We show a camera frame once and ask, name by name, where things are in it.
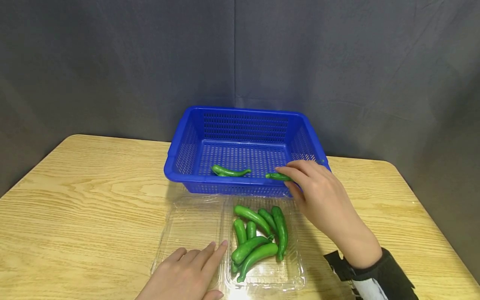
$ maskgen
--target gray curtain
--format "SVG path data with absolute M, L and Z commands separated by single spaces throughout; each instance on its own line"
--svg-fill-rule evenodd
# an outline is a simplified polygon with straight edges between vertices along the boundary
M 328 154 L 393 163 L 478 280 L 479 36 L 475 0 L 4 1 L 0 194 L 71 134 L 296 110 Z

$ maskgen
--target wooden table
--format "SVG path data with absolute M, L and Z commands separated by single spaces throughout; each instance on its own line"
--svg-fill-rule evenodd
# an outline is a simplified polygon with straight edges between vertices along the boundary
M 134 299 L 178 190 L 163 174 L 169 145 L 74 135 L 55 148 L 0 199 L 0 298 Z M 480 299 L 477 282 L 393 165 L 329 161 L 420 299 Z M 299 236 L 304 289 L 224 291 L 225 298 L 351 299 L 322 257 L 335 245 L 304 218 Z

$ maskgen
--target pile of green peppers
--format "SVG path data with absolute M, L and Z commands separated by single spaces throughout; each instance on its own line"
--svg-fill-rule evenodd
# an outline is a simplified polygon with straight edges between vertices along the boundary
M 231 255 L 230 270 L 233 274 L 240 270 L 237 282 L 243 282 L 247 272 L 258 261 L 275 255 L 279 261 L 283 260 L 288 231 L 285 216 L 278 206 L 272 207 L 271 213 L 263 208 L 256 213 L 245 206 L 236 205 L 233 212 L 241 218 L 233 222 L 238 247 Z M 242 219 L 247 221 L 246 229 Z M 257 228 L 267 237 L 257 236 Z

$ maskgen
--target person's left hand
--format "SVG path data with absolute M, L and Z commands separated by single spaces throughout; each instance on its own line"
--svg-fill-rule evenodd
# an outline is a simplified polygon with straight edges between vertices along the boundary
M 225 251 L 226 240 L 216 251 L 214 242 L 202 251 L 177 249 L 162 261 L 136 300 L 219 300 L 223 293 L 207 288 Z

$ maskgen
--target wrist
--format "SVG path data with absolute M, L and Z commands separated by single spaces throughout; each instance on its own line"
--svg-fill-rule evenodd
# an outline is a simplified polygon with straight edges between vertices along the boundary
M 382 257 L 382 248 L 375 235 L 363 224 L 349 234 L 333 241 L 348 263 L 357 269 L 366 269 Z

